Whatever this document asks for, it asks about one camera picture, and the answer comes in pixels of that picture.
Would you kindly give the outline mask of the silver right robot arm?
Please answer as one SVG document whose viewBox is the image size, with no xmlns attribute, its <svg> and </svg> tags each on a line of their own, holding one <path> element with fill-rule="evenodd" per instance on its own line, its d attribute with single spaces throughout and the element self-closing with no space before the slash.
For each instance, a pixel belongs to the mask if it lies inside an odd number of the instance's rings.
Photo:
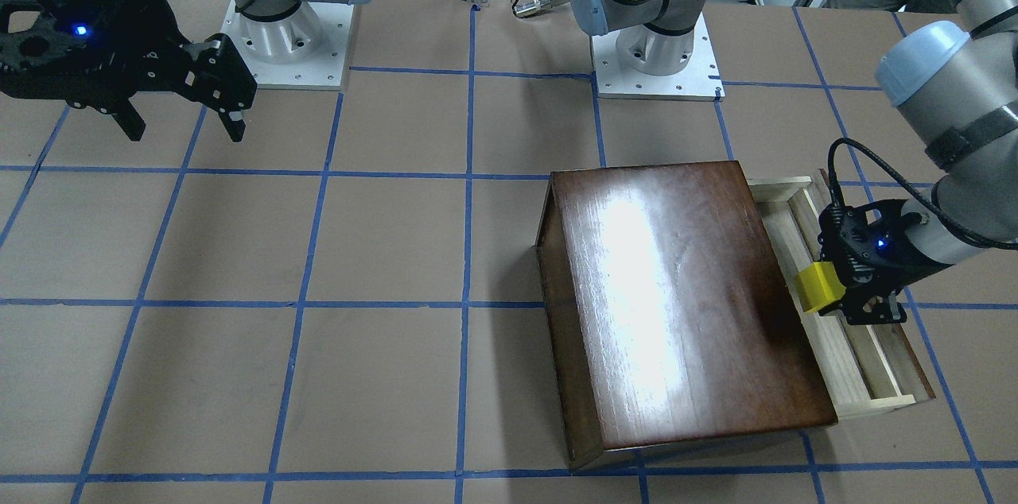
<svg viewBox="0 0 1018 504">
<path fill-rule="evenodd" d="M 137 142 L 146 124 L 131 98 L 174 92 L 214 110 L 240 142 L 257 94 L 243 50 L 265 62 L 300 60 L 324 44 L 313 4 L 370 0 L 233 1 L 239 33 L 192 41 L 167 0 L 2 0 L 3 94 L 98 110 Z"/>
</svg>

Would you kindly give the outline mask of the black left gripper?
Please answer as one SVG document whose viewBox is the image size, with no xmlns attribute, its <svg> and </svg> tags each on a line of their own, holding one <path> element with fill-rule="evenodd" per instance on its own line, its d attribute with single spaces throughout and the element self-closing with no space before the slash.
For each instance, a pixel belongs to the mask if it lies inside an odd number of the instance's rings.
<svg viewBox="0 0 1018 504">
<path fill-rule="evenodd" d="M 955 261 L 953 232 L 913 200 L 832 202 L 819 215 L 818 241 L 822 262 L 845 288 L 818 313 L 841 313 L 851 326 L 905 323 L 903 288 Z"/>
</svg>

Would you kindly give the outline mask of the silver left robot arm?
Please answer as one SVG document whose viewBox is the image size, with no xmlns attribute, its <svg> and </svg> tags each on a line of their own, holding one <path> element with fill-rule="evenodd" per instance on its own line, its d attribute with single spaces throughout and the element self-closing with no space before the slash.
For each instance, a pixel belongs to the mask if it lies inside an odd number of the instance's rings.
<svg viewBox="0 0 1018 504">
<path fill-rule="evenodd" d="M 679 62 L 651 61 L 654 48 L 690 39 L 705 0 L 570 0 L 589 36 L 632 33 L 629 63 L 668 76 Z M 985 250 L 1016 248 L 1016 0 L 950 0 L 961 23 L 917 29 L 880 59 L 876 83 L 944 172 L 921 192 L 883 159 L 909 193 L 861 207 L 845 203 L 828 165 L 819 259 L 796 277 L 805 312 L 842 313 L 850 325 L 905 322 L 902 289 Z"/>
</svg>

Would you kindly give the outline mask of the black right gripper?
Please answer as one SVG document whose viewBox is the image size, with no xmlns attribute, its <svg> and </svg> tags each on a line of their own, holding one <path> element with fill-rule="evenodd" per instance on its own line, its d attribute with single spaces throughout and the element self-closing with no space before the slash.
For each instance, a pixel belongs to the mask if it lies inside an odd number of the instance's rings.
<svg viewBox="0 0 1018 504">
<path fill-rule="evenodd" d="M 257 81 L 226 34 L 189 40 L 167 0 L 2 0 L 3 20 L 29 11 L 29 29 L 2 30 L 5 95 L 101 110 L 140 142 L 146 123 L 131 98 L 174 92 L 218 112 L 230 141 L 243 141 Z"/>
</svg>

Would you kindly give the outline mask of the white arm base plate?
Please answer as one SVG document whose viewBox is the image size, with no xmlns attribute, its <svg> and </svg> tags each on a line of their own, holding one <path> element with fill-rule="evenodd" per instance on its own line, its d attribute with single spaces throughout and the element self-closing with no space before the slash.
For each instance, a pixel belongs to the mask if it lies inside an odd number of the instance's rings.
<svg viewBox="0 0 1018 504">
<path fill-rule="evenodd" d="M 342 91 L 354 18 L 359 7 L 303 2 L 281 20 L 259 22 L 234 10 L 222 24 L 259 90 Z"/>
<path fill-rule="evenodd" d="M 637 25 L 590 37 L 597 95 L 603 99 L 716 101 L 726 97 L 705 16 L 665 36 Z"/>
</svg>

